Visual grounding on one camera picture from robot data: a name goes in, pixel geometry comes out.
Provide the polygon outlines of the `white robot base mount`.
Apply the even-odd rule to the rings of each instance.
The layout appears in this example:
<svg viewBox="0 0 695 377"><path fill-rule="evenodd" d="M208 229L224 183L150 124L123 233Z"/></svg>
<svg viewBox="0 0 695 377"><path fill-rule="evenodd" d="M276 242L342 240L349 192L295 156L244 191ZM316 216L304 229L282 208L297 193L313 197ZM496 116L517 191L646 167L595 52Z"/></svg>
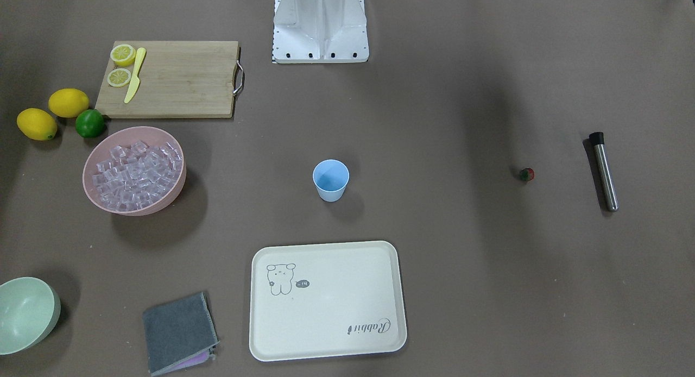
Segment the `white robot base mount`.
<svg viewBox="0 0 695 377"><path fill-rule="evenodd" d="M271 60L349 64L370 56L365 0L274 0Z"/></svg>

